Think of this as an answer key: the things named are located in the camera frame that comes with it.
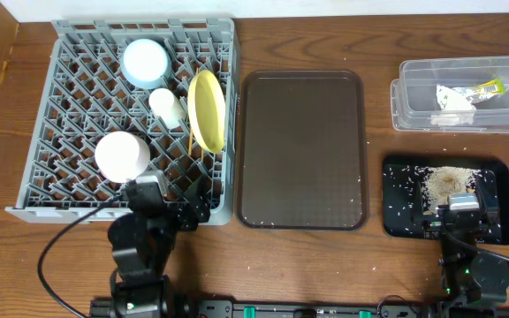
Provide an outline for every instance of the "clear plastic container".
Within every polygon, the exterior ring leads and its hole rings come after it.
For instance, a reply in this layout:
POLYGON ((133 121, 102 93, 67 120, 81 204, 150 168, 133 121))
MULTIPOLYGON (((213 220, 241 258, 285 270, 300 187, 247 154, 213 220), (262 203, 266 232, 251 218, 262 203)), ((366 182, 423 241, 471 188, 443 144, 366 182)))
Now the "clear plastic container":
POLYGON ((400 66, 399 80, 392 82, 392 86, 392 120, 396 129, 509 133, 509 57, 406 61, 400 66), (475 103, 473 124, 432 123, 432 116, 461 117, 473 113, 472 110, 442 112, 437 103, 437 85, 472 87, 493 79, 503 81, 505 94, 475 103))

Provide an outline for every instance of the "food wrapper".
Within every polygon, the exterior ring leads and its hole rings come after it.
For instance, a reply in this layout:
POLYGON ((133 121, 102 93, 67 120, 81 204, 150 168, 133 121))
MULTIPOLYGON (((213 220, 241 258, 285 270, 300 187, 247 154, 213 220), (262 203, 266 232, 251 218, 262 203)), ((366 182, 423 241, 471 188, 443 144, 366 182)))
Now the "food wrapper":
POLYGON ((465 96, 454 89, 437 85, 437 103, 441 111, 431 115, 431 124, 438 126, 471 125, 474 122, 476 107, 465 96))
POLYGON ((496 95, 503 95, 505 93, 504 83, 502 83, 501 79, 493 79, 488 83, 475 87, 454 87, 452 90, 463 95, 470 103, 488 101, 496 95))

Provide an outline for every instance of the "black tray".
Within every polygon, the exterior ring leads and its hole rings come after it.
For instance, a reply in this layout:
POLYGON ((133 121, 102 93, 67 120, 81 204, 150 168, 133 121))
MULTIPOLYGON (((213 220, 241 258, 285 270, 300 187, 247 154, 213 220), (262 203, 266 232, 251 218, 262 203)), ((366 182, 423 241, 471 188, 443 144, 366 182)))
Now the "black tray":
POLYGON ((350 231, 368 215, 361 79, 255 72, 244 84, 239 220, 251 228, 350 231))
POLYGON ((407 189, 400 188, 414 176, 414 169, 420 167, 459 167, 488 171, 482 182, 492 195, 498 199, 500 222, 493 226, 490 234, 477 237, 479 243, 509 245, 509 170, 497 159, 478 157, 424 157, 411 155, 390 155, 383 161, 383 219, 384 229, 394 237, 430 239, 424 236, 420 224, 414 225, 410 216, 408 202, 411 196, 405 195, 407 189))

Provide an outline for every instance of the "white cup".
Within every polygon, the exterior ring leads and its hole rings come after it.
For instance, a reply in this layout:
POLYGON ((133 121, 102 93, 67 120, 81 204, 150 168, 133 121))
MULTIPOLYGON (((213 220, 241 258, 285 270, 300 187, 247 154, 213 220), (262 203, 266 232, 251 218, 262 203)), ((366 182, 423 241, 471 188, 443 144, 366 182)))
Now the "white cup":
POLYGON ((145 140, 129 132, 112 132, 95 147, 95 162, 109 180, 125 183, 135 180, 148 167, 150 150, 145 140))
POLYGON ((168 129, 179 127, 178 120, 186 118, 182 104, 170 89, 155 89, 148 98, 148 105, 155 116, 163 119, 168 129))

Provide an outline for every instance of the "paper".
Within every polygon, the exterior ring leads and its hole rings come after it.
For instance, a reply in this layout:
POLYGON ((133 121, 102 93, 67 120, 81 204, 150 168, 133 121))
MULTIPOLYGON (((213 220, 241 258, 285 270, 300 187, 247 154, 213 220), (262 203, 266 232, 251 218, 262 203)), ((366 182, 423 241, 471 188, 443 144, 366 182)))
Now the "paper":
POLYGON ((431 115, 432 125, 473 124, 476 107, 460 93, 449 87, 437 85, 437 103, 441 107, 441 113, 431 115))

